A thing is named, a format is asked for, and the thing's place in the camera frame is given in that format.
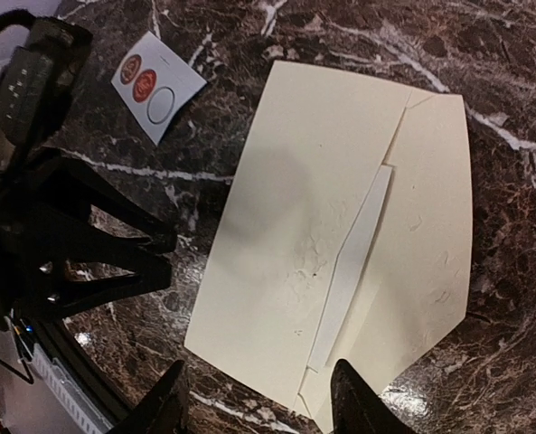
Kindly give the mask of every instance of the black cable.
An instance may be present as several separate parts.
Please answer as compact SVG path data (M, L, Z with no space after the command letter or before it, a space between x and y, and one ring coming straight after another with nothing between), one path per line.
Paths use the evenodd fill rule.
M31 370L29 369L29 367L27 366L26 362L22 358L21 358L21 364L24 367L24 371L26 372L26 375L24 375L23 373L18 372L13 366L8 364L4 360L0 359L0 365L3 366L7 371L9 371L10 373L13 373L14 375L16 375L18 378L20 378L24 382L27 382L29 384L34 384L33 374L31 373Z
M0 15L0 33L12 25L21 25L31 29L36 17L25 9L16 9Z

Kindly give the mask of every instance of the paper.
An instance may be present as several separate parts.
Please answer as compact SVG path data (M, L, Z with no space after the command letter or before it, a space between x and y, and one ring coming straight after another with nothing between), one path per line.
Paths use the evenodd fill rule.
M147 32L125 56L111 83L158 145L175 113L202 89L205 80Z
M393 172L369 258L315 372L333 265L381 165ZM335 361L379 392L462 320L471 241L461 97L276 62L185 345L329 432Z
M384 205L391 174L391 167L381 166L338 255L322 320L307 363L308 367L316 372L324 368L330 357L342 322L352 303L372 238L376 232L376 224Z

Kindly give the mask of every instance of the dark marble table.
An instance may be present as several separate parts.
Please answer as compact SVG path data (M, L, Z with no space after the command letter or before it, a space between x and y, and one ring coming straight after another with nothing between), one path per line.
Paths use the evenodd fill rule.
M132 402L186 357L193 432L317 432L182 347L271 62L287 59L464 95L475 206L467 317L381 397L419 433L536 433L536 0L64 0L58 14L95 45L53 144L179 221L170 289L67 321ZM159 147L109 84L147 30L209 81Z

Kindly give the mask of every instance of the metal screw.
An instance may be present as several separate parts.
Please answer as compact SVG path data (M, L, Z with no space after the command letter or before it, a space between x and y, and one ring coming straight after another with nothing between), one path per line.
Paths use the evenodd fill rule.
M51 274L52 273L52 262L47 262L46 264L42 264L39 268L41 272L44 274Z

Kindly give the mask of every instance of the small white paper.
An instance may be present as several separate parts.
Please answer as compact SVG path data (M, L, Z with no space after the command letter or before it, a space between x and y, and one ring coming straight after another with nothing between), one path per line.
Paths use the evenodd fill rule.
M141 128L158 145L175 113L206 81L147 32L127 53L111 83Z

